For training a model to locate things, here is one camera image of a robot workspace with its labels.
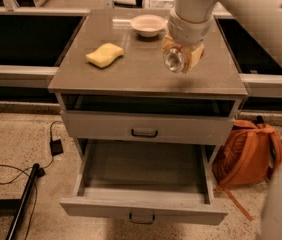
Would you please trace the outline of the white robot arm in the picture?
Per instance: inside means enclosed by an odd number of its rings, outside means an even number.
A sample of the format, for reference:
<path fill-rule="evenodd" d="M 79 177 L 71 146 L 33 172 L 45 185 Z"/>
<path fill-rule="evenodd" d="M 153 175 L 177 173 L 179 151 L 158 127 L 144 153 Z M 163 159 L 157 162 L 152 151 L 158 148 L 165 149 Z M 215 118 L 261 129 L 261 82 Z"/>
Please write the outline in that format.
<path fill-rule="evenodd" d="M 196 47 L 221 3 L 282 67 L 282 0 L 174 0 L 168 33 L 172 42 Z M 258 240 L 282 240 L 282 164 L 275 172 L 261 215 Z"/>

